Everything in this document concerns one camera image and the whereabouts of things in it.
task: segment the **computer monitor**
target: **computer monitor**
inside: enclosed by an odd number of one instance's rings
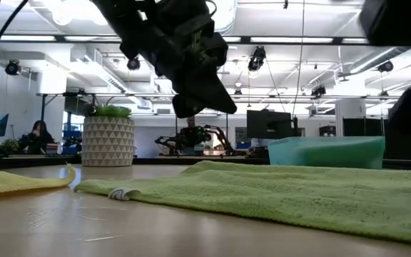
[[[9,115],[0,116],[0,137],[6,135],[7,121],[9,120]]]
[[[291,114],[268,110],[247,111],[247,137],[282,139],[295,136]]]

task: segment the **woman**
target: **woman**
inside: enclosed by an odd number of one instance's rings
[[[29,154],[44,154],[48,143],[55,143],[51,134],[47,130],[46,123],[43,121],[36,121],[33,126],[33,131],[28,135],[29,137]]]

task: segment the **desk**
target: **desk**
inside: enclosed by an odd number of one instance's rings
[[[81,168],[84,179],[176,176],[185,166]],[[10,170],[65,176],[64,166]],[[411,245],[215,213],[112,201],[70,188],[0,197],[0,256],[406,257]]]

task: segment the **teal plastic bin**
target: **teal plastic bin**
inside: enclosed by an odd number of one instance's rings
[[[291,137],[270,142],[270,165],[382,168],[381,136]]]

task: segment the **green plant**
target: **green plant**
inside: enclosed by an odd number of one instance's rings
[[[19,142],[14,139],[6,139],[1,144],[1,149],[6,153],[16,153],[19,150]]]
[[[131,110],[126,107],[110,104],[112,99],[113,98],[110,98],[105,104],[91,106],[91,109],[88,110],[88,116],[129,118],[129,116],[131,116]]]

